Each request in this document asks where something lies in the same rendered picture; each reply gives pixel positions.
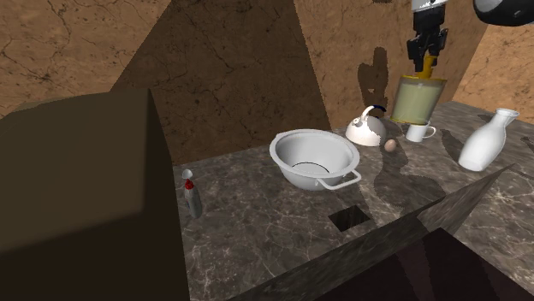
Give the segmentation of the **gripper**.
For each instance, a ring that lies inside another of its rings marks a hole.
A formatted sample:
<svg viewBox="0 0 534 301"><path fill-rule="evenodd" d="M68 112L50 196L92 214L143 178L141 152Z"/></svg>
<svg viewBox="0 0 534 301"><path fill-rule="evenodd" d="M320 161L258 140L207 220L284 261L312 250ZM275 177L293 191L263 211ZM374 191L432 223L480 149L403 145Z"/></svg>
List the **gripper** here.
<svg viewBox="0 0 534 301"><path fill-rule="evenodd" d="M415 71L424 69L424 55L427 44L431 44L431 55L434 57L432 67L437 65L437 57L445 48L448 29L441 29L445 21L445 8L431 8L413 13L413 30L416 37L406 42L408 58L413 61Z"/></svg>

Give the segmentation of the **pale green jar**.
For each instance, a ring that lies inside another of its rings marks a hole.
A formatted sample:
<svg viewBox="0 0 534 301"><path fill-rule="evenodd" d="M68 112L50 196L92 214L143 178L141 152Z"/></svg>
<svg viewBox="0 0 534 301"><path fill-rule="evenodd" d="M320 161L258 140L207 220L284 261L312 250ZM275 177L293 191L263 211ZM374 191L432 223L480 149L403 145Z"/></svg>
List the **pale green jar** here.
<svg viewBox="0 0 534 301"><path fill-rule="evenodd" d="M444 79L431 77L436 59L437 56L427 55L421 72L400 77L390 116L392 121L424 125L430 120L447 83Z"/></svg>

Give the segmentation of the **white cup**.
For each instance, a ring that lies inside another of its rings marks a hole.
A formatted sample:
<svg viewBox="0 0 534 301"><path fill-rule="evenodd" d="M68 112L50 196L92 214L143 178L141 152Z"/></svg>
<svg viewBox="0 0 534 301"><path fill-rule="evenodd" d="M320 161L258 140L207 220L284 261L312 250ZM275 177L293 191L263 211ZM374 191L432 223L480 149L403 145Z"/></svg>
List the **white cup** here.
<svg viewBox="0 0 534 301"><path fill-rule="evenodd" d="M411 124L407 129L405 137L407 140L420 143L424 139L428 139L436 134L436 128L431 126L429 122L424 125Z"/></svg>

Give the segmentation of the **white kettle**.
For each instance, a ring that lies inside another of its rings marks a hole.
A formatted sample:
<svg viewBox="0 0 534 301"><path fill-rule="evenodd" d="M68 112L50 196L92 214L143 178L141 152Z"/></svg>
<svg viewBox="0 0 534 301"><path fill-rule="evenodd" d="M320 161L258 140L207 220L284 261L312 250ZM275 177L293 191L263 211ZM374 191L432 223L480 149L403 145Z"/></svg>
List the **white kettle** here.
<svg viewBox="0 0 534 301"><path fill-rule="evenodd" d="M369 112L373 109L380 109L382 112L386 112L386 109L381 105L368 106L361 116L354 118L348 124L345 133L347 139L363 146L379 146L385 141L387 135L386 127L379 118L369 115Z"/></svg>

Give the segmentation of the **white vase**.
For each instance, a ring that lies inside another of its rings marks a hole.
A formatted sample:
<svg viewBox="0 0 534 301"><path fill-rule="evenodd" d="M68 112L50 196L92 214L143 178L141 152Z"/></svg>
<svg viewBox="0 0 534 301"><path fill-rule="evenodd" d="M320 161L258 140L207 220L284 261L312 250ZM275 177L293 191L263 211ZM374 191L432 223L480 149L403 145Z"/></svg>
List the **white vase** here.
<svg viewBox="0 0 534 301"><path fill-rule="evenodd" d="M474 172L485 170L502 151L507 137L506 127L518 116L518 111L498 108L490 121L466 140L458 164Z"/></svg>

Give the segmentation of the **grey bottle with red cap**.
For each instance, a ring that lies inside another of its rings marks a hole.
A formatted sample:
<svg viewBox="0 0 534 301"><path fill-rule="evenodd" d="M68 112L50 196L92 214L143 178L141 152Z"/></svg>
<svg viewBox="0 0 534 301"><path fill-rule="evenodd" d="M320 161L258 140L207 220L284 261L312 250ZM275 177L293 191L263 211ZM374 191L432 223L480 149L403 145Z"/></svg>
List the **grey bottle with red cap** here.
<svg viewBox="0 0 534 301"><path fill-rule="evenodd" d="M203 208L197 187L193 184L193 172L190 169L184 169L181 174L184 183L184 197L187 201L187 207L190 215L197 219L202 216Z"/></svg>

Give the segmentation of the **large brown block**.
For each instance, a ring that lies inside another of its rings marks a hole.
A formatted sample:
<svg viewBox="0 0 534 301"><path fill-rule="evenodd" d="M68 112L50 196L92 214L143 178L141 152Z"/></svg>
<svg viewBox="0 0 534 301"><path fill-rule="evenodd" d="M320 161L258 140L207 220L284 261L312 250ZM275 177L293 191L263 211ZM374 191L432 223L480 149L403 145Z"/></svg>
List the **large brown block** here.
<svg viewBox="0 0 534 301"><path fill-rule="evenodd" d="M0 301L189 301L172 160L148 89L0 119Z"/></svg>

